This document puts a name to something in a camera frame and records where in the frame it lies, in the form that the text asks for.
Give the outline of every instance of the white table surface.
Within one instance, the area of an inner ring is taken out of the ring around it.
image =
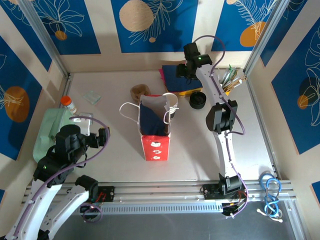
[[[218,180],[217,146],[205,122],[211,108],[208,101],[203,109],[196,110],[190,107],[188,97],[179,98],[179,110],[171,122],[169,161],[144,160],[137,124],[119,114],[123,103],[133,102],[130,89],[138,84],[147,84],[151,94],[165,93],[158,71],[74,74],[69,95],[77,113],[93,113],[110,127],[111,138],[106,150],[84,169],[77,168],[67,182],[83,174],[100,182]],[[102,96],[96,105],[83,98],[89,91]],[[247,85],[235,88],[230,99],[237,101],[237,113],[246,129],[244,136],[233,135],[237,170],[245,180],[256,180],[264,171],[273,172],[273,168]],[[123,112],[135,119],[138,116],[138,109],[131,105],[125,106]],[[94,123],[91,132],[98,128]],[[234,129],[241,130],[237,122]],[[87,151],[88,156],[96,152]]]

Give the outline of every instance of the small bottle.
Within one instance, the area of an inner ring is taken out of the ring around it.
[[[77,108],[69,96],[63,96],[60,102],[65,108],[69,109],[72,114],[77,112]]]

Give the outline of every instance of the orange bottle cap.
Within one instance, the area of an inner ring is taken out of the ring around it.
[[[60,102],[63,106],[68,106],[72,103],[71,98],[69,96],[63,96]]]

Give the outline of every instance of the paper bag handle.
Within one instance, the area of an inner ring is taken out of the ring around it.
[[[122,104],[121,107],[119,108],[119,113],[120,113],[123,117],[125,117],[125,118],[127,118],[127,119],[130,119],[130,120],[134,121],[135,123],[138,123],[137,120],[134,120],[133,118],[131,118],[131,117],[129,117],[129,116],[126,116],[126,115],[124,115],[124,114],[121,112],[122,107],[123,107],[124,105],[126,105],[126,104],[131,104],[131,105],[133,105],[133,106],[135,106],[135,107],[137,107],[137,108],[140,108],[138,105],[136,105],[136,104],[134,104],[134,103],[132,103],[132,102],[125,102],[125,103]]]

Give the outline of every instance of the blue cable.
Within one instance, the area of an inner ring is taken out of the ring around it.
[[[265,176],[269,176],[271,178],[269,178],[265,185],[263,183],[263,178]],[[279,207],[278,207],[278,202],[279,202],[279,199],[278,199],[278,196],[279,196],[279,193],[281,192],[282,190],[282,184],[281,182],[275,178],[275,176],[273,176],[272,174],[270,173],[265,173],[263,175],[260,176],[260,186],[264,189],[265,191],[265,197],[264,197],[264,202],[265,202],[265,206],[264,206],[264,213],[266,215],[268,215],[270,218],[276,218],[279,216]],[[279,186],[279,189],[278,189],[278,192],[276,194],[276,196],[273,196],[271,195],[270,193],[268,193],[268,189],[269,189],[269,185],[270,183],[272,182],[276,182]]]

